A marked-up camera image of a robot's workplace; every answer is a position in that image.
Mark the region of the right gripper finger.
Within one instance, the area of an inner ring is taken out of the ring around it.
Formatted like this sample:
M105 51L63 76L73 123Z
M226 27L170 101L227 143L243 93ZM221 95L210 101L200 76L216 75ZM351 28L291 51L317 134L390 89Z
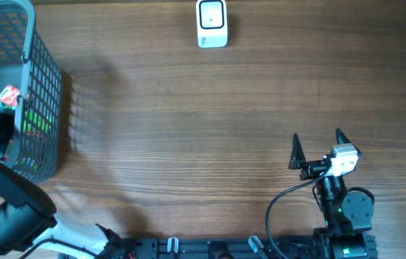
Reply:
M337 145L334 146L335 155L361 155L361 151L343 133L340 128L336 129Z
M292 136L292 150L288 168L290 170L304 169L306 167L306 157L303 152L300 138L297 133Z

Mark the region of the green gummy candy bag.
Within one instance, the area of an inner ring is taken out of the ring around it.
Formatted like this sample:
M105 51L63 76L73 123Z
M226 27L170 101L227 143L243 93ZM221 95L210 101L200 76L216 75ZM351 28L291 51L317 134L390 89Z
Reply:
M24 112L24 133L46 138L52 131L52 117L40 116L33 110Z

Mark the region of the red tissue pack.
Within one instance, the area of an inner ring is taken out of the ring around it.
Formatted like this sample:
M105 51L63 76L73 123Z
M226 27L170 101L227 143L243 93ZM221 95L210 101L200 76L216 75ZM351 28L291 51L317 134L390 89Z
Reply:
M18 96L20 95L20 90L12 85L8 85L0 93L0 102L3 105L16 107L18 105Z

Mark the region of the teal wipes pack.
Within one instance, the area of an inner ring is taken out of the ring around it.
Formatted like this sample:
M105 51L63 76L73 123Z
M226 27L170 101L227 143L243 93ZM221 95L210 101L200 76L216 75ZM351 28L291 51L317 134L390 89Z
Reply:
M5 104L0 101L0 113L2 114L15 114L17 105Z

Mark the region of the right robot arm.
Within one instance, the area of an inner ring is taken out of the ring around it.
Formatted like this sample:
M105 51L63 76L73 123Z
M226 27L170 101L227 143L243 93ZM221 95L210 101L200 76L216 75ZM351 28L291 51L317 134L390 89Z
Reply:
M372 229L374 195L365 188L348 188L343 177L354 172L361 151L336 129L336 144L320 160L307 160L298 134L292 137L288 168L313 185L313 197L325 227L313 231L310 253L316 258L368 258L366 233Z

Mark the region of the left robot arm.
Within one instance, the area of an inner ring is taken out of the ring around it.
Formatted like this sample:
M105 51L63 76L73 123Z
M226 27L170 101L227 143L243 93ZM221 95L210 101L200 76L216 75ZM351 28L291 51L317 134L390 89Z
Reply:
M63 216L40 187L0 161L0 255L19 251L27 258L37 249L60 258L131 257L114 231Z

